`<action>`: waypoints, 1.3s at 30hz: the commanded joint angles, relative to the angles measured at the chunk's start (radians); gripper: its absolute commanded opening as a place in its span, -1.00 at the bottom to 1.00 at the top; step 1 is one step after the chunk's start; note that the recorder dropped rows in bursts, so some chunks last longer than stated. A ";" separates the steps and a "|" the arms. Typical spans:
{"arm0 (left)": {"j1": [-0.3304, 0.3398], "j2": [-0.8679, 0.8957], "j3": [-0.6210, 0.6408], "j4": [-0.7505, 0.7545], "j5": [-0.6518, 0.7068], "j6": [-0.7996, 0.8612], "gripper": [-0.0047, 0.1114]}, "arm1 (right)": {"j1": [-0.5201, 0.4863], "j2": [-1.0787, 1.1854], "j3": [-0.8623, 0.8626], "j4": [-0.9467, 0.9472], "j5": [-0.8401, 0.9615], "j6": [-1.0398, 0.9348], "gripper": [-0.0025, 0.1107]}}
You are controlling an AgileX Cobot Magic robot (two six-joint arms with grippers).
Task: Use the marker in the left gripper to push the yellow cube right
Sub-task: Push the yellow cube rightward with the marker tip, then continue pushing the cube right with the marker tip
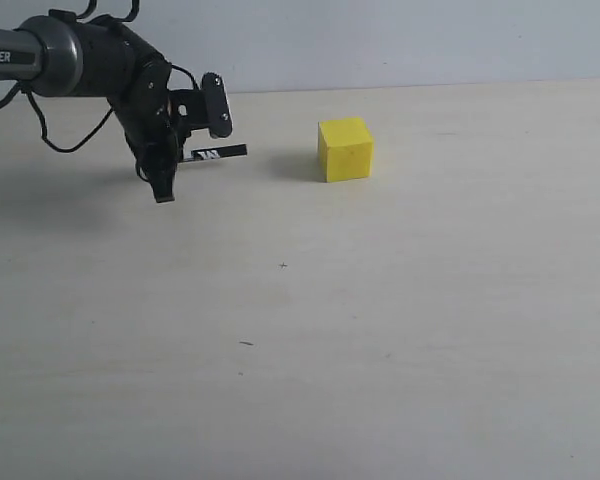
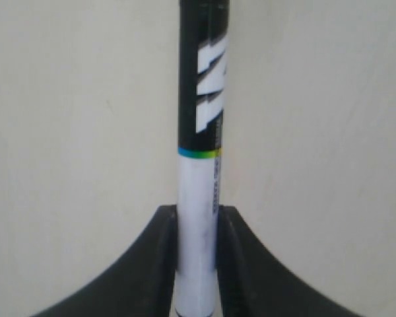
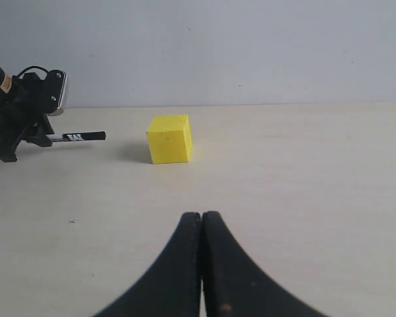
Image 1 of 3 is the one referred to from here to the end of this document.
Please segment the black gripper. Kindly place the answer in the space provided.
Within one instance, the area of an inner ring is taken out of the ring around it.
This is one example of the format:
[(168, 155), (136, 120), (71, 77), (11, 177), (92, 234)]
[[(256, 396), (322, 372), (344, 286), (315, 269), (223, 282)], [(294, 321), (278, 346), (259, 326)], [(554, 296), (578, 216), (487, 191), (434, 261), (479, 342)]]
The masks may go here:
[(185, 69), (171, 62), (149, 62), (121, 92), (107, 98), (157, 203), (175, 200), (177, 165), (190, 136), (186, 117), (204, 118), (204, 100), (211, 136), (229, 137), (233, 122), (225, 84), (214, 72), (203, 75), (200, 88)]

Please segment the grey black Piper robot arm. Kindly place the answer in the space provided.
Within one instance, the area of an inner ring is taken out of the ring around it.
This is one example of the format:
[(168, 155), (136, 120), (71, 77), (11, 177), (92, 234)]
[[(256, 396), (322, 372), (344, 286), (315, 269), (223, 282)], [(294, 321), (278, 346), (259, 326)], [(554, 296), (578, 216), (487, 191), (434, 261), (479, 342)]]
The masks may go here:
[(38, 117), (42, 141), (60, 152), (48, 137), (36, 99), (105, 99), (106, 115), (119, 121), (137, 176), (150, 185), (156, 202), (172, 202), (192, 132), (207, 130), (213, 138), (232, 134), (224, 81), (207, 72), (188, 89), (170, 89), (177, 65), (129, 27), (139, 2), (132, 2), (124, 17), (95, 16), (96, 6), (91, 1), (82, 13), (51, 9), (16, 29), (0, 29), (0, 81), (13, 84), (0, 110), (16, 95), (25, 95)]

